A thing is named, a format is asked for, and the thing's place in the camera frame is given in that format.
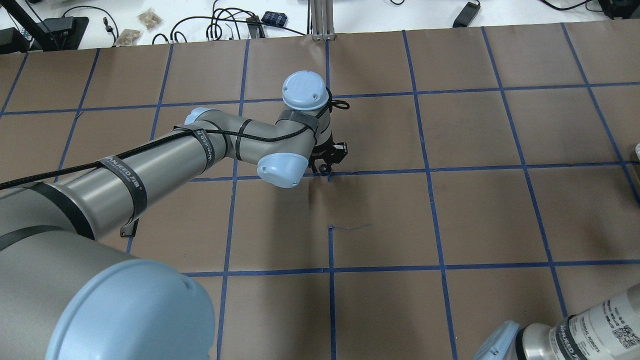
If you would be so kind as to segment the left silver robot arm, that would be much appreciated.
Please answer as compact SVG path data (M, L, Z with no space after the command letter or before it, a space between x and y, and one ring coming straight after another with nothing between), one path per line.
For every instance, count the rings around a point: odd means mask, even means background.
M350 105L314 71L282 84L275 123L197 107L165 136L89 164L1 184L3 360L208 360L215 310L195 280L102 244L224 158L296 187L348 153L330 114Z

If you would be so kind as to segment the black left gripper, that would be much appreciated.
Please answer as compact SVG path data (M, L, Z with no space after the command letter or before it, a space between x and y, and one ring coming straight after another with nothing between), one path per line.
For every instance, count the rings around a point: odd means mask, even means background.
M312 173L326 174L327 182L331 183L332 166L340 164L348 153L346 142L335 142L333 135L329 135L325 142L313 147L307 167Z

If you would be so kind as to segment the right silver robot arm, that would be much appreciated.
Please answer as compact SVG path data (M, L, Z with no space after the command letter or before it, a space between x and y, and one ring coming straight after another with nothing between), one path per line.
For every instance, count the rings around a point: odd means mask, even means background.
M638 360L640 285L565 317L555 326L508 320L478 349L474 360Z

